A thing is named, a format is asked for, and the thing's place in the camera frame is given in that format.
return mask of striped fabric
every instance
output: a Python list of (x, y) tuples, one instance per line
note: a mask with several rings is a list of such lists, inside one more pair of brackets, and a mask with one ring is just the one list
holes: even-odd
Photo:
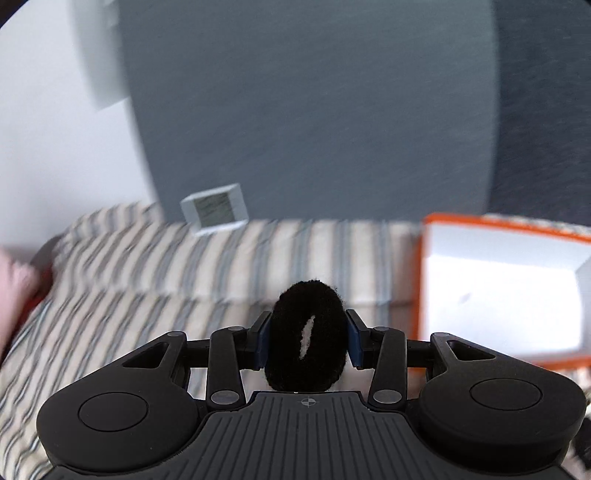
[[(37, 480), (50, 469), (35, 420), (57, 390), (169, 330), (200, 339), (248, 326), (296, 281), (318, 278), (368, 325), (407, 330), (418, 234), (408, 223), (255, 220), (195, 237), (154, 205), (80, 218), (56, 246), (54, 288), (0, 369), (0, 473)], [(243, 378), (247, 396), (269, 389), (262, 372)], [(196, 398), (204, 379), (193, 371)], [(370, 379), (349, 367), (335, 388), (367, 391)]]
[(485, 215), (489, 219), (493, 220), (508, 220), (513, 223), (517, 223), (518, 225), (530, 225), (530, 226), (537, 226), (543, 228), (549, 228), (552, 230), (557, 230), (563, 233), (573, 233), (578, 236), (582, 237), (591, 237), (591, 227), (583, 226), (583, 225), (574, 225), (572, 223), (564, 223), (564, 222), (555, 222), (552, 220), (543, 220), (539, 218), (527, 218), (527, 217), (520, 217), (520, 216), (508, 216), (508, 215), (500, 215), (498, 213), (488, 213)]

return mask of metal rivet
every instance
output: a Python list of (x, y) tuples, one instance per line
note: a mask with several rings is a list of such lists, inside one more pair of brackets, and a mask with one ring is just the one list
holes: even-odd
[(374, 400), (379, 403), (398, 403), (402, 395), (397, 390), (378, 390), (374, 393)]
[(232, 390), (220, 390), (211, 396), (212, 402), (218, 405), (232, 405), (240, 400), (240, 395)]

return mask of striped couch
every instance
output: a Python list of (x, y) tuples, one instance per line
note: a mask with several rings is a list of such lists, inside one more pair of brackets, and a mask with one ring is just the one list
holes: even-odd
[[(55, 248), (54, 288), (0, 369), (0, 474), (38, 480), (51, 468), (35, 420), (57, 390), (169, 330), (200, 339), (249, 326), (296, 281), (318, 278), (369, 326), (408, 331), (419, 233), (409, 223), (254, 220), (195, 237), (138, 204), (80, 218)], [(334, 388), (366, 392), (371, 375), (348, 366)], [(204, 379), (194, 369), (196, 398)], [(261, 372), (243, 381), (247, 397), (269, 389)]]

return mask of crosshair marking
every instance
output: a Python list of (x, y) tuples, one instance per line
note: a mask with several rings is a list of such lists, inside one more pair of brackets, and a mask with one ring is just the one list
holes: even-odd
[(313, 398), (308, 397), (308, 398), (305, 398), (304, 400), (302, 400), (300, 403), (303, 406), (310, 408), (310, 407), (316, 405), (317, 401), (314, 400)]

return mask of black hair tie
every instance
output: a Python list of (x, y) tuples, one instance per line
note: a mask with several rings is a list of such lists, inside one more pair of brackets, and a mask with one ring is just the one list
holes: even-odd
[[(312, 322), (305, 349), (303, 330)], [(337, 293), (319, 280), (292, 285), (281, 294), (271, 315), (265, 366), (269, 385), (277, 391), (328, 390), (345, 367), (347, 341), (345, 310)]]

